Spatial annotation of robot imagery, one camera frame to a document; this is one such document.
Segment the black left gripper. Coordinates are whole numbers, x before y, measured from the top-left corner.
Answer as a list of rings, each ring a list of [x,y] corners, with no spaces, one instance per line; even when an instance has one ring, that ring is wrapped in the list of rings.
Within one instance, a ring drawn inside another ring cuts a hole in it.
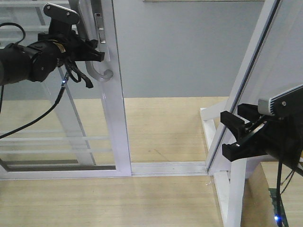
[[[38,41],[53,40],[64,47],[64,52],[71,56],[72,60],[84,61],[82,54],[89,49],[88,45],[71,27],[72,25],[51,19],[48,33],[39,33]]]

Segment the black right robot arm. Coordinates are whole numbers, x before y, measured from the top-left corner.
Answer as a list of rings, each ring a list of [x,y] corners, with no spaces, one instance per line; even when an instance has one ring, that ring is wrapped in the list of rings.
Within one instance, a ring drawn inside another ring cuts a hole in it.
[[[238,114],[220,114],[220,121],[236,142],[222,145],[222,155],[229,161],[270,155],[302,174],[299,160],[303,151],[303,113],[288,116],[260,114],[256,105],[241,104]]]

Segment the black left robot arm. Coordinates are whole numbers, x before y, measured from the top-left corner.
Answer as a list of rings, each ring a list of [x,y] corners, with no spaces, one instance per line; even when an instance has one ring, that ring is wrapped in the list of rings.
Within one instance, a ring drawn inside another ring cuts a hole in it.
[[[71,79],[84,80],[92,88],[91,80],[80,71],[76,62],[102,62],[104,52],[96,50],[98,42],[81,38],[72,30],[72,22],[52,19],[49,32],[39,33],[38,40],[28,46],[10,43],[0,51],[0,84],[13,84],[23,80],[42,82],[61,66],[65,66]]]

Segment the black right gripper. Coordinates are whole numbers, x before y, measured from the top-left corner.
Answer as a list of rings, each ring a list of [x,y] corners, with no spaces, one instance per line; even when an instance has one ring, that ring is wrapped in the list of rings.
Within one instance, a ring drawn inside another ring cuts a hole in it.
[[[228,111],[220,113],[220,121],[236,139],[241,138],[248,128],[260,117],[258,106],[240,104],[237,115]],[[281,160],[286,166],[296,166],[303,150],[303,114],[298,113],[285,117],[280,121],[267,123],[252,136],[245,136],[233,144],[222,144],[222,155],[233,162],[242,158],[270,155]]]

